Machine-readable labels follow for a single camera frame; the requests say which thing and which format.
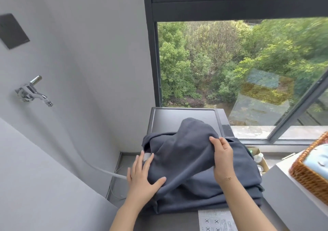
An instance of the faucet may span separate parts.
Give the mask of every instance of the faucet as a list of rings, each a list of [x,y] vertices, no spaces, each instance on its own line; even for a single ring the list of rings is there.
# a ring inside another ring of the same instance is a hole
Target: faucet
[[[27,84],[21,85],[20,88],[15,89],[15,92],[17,96],[23,101],[23,102],[31,102],[35,98],[41,99],[48,107],[51,107],[53,103],[48,100],[48,97],[44,94],[41,94],[36,90],[34,87],[35,84],[37,84],[42,79],[42,76],[37,76],[35,79],[30,81]]]

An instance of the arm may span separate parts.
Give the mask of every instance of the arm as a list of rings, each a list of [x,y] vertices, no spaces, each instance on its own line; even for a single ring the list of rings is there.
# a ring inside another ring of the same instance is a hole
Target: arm
[[[238,231],[277,231],[235,175],[233,150],[225,138],[210,137],[215,147],[214,176],[223,190]]]
[[[144,151],[141,151],[140,156],[135,158],[132,169],[128,168],[129,192],[125,203],[116,213],[110,231],[132,231],[141,209],[166,181],[166,177],[163,177],[154,184],[148,182],[148,170],[154,154],[142,167],[143,157]]]

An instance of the gray fabric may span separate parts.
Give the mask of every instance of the gray fabric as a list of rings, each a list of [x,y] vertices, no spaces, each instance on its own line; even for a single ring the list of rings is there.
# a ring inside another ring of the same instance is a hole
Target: gray fabric
[[[151,133],[144,137],[145,152],[154,153],[148,180],[166,177],[165,184],[144,208],[144,213],[171,213],[227,207],[213,174],[214,146],[209,137],[218,138],[214,129],[194,118],[184,119],[176,133]],[[248,149],[237,139],[228,138],[234,151],[237,178],[257,205],[261,205],[262,182]]]

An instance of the wicker basket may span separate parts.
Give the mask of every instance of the wicker basket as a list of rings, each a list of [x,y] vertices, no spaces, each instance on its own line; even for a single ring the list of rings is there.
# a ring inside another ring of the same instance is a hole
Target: wicker basket
[[[328,180],[304,165],[303,161],[312,149],[327,142],[328,132],[325,132],[298,157],[289,169],[289,173],[293,178],[295,178],[301,185],[303,185],[308,191],[310,191],[326,205],[328,205]]]

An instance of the glass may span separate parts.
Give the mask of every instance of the glass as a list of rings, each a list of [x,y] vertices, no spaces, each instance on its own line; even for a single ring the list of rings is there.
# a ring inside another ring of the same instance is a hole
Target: glass
[[[158,23],[164,107],[224,109],[266,138],[328,65],[328,18]]]
[[[280,137],[316,140],[328,130],[328,89]]]

